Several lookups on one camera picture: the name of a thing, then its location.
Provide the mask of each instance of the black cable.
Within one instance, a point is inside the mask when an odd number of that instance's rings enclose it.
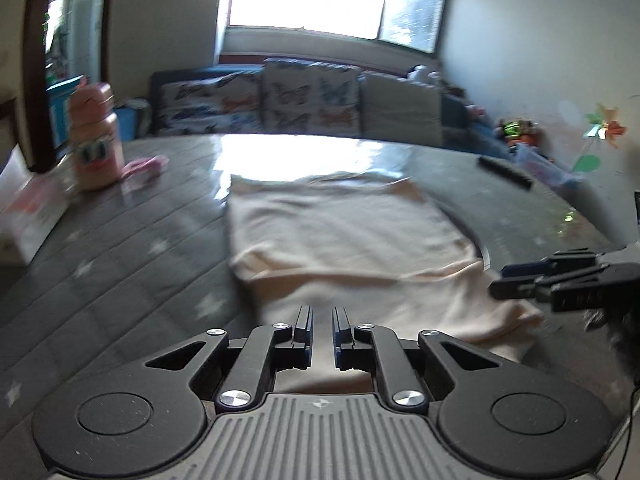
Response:
[[[620,477],[620,473],[622,473],[622,468],[625,465],[626,454],[629,451],[629,444],[631,443],[631,428],[634,424],[634,405],[636,400],[636,394],[640,392],[640,386],[636,386],[634,390],[631,392],[631,397],[629,399],[629,430],[626,434],[626,444],[625,450],[622,452],[622,459],[620,460],[620,466],[618,467],[618,472],[613,480],[618,480]]]

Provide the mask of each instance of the white box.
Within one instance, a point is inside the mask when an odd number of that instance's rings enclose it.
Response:
[[[0,266],[26,266],[68,199],[55,174],[30,173],[18,146],[0,174]]]

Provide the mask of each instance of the window frame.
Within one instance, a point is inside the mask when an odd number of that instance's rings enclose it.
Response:
[[[376,37],[372,39],[360,38],[358,36],[348,36],[347,34],[337,34],[335,32],[323,32],[320,30],[311,30],[304,27],[291,28],[291,27],[272,27],[270,25],[231,25],[231,6],[233,5],[233,0],[229,0],[229,12],[227,13],[227,16],[226,16],[226,28],[234,28],[236,30],[241,30],[241,29],[249,29],[249,30],[265,29],[265,30],[282,30],[282,31],[291,30],[291,31],[302,32],[302,33],[313,35],[313,36],[320,35],[328,38],[337,38],[342,40],[366,42],[368,44],[381,43],[384,45],[390,45],[393,48],[404,50],[405,52],[411,52],[412,54],[418,53],[432,59],[437,59],[438,54],[440,52],[440,47],[442,46],[441,45],[442,28],[446,20],[447,1],[448,0],[442,0],[442,11],[440,13],[440,23],[438,24],[438,31],[436,33],[436,41],[435,41],[433,52],[428,52],[427,50],[421,50],[420,48],[414,48],[412,46],[395,43],[389,40],[382,40],[380,38],[380,34],[382,33],[382,23],[385,16],[386,0],[383,0],[383,3],[382,3],[382,11],[380,12],[380,23],[378,25],[378,33]]]

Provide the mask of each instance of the butterfly cushion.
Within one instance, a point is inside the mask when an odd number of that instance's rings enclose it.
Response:
[[[260,72],[162,85],[162,136],[261,133]]]
[[[360,79],[364,137],[442,145],[438,88],[378,72],[363,72]]]
[[[273,133],[360,136],[360,69],[300,59],[267,59],[264,123]]]

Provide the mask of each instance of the black remote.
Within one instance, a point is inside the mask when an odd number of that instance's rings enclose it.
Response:
[[[486,170],[492,171],[493,173],[497,173],[504,178],[511,180],[513,183],[521,186],[525,189],[531,189],[533,186],[533,179],[529,178],[527,175],[520,173],[517,170],[514,170],[512,167],[508,166],[500,162],[495,158],[491,158],[490,156],[480,155],[478,157],[478,164],[485,168]]]

